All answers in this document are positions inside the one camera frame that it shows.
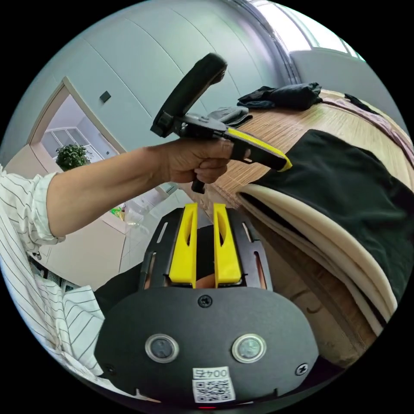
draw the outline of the button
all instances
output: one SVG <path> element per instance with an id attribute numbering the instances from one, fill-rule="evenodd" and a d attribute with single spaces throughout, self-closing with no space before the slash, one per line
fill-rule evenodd
<path id="1" fill-rule="evenodd" d="M 262 337 L 254 333 L 237 338 L 232 347 L 233 357 L 243 364 L 251 364 L 263 357 L 267 349 Z"/>
<path id="2" fill-rule="evenodd" d="M 177 358 L 179 346 L 171 336 L 159 333 L 146 340 L 145 352 L 153 361 L 166 364 Z"/>

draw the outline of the hand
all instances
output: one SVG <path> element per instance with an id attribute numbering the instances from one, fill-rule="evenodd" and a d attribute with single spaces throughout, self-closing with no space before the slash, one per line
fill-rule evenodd
<path id="1" fill-rule="evenodd" d="M 211 184 L 227 171 L 233 143 L 181 138 L 153 148 L 159 150 L 164 182 L 186 183 L 197 178 Z"/>

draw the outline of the potted plant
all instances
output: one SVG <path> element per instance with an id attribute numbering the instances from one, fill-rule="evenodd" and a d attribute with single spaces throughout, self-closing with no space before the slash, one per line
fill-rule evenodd
<path id="1" fill-rule="evenodd" d="M 86 156 L 86 148 L 81 145 L 65 145 L 62 148 L 58 148 L 56 151 L 56 164 L 63 171 L 90 164 L 90 161 Z"/>

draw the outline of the light switch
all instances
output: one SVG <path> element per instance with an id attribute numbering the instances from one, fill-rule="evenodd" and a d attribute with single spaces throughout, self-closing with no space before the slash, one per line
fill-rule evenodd
<path id="1" fill-rule="evenodd" d="M 105 103 L 109 98 L 111 97 L 110 93 L 108 91 L 105 91 L 100 97 L 99 99 Z"/>

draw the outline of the black handle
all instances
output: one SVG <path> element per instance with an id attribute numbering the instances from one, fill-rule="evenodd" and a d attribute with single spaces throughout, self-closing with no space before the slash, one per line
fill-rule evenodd
<path id="1" fill-rule="evenodd" d="M 205 184 L 202 181 L 196 178 L 191 184 L 191 190 L 193 190 L 194 193 L 204 194 L 206 191 L 204 185 Z"/>

